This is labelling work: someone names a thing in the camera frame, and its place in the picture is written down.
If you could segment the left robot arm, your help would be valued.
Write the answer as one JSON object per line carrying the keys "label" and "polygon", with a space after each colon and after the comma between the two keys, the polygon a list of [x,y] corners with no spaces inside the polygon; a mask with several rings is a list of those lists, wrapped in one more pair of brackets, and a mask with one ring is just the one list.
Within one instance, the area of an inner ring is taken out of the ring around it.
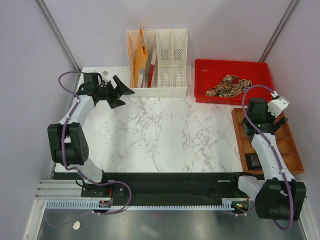
{"label": "left robot arm", "polygon": [[99,197],[106,196],[110,185],[103,180],[104,171],[90,159],[89,145],[82,126],[99,102],[105,101],[111,109],[124,106],[122,96],[133,95],[117,75],[106,80],[98,72],[80,72],[83,83],[72,92],[73,104],[65,116],[47,128],[51,158],[67,171],[76,171],[82,179],[92,185],[92,191]]}

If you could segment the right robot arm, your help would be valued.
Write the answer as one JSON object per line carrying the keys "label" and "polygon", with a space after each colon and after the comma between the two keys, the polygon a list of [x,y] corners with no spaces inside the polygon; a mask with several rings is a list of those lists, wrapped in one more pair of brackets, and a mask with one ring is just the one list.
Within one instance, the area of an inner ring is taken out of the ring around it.
{"label": "right robot arm", "polygon": [[275,136],[288,119],[284,116],[276,121],[263,98],[251,98],[245,113],[244,133],[257,154],[264,183],[253,176],[241,176],[229,184],[229,191],[235,197],[246,193],[254,199],[255,212],[260,219],[297,221],[307,189],[286,167]]}

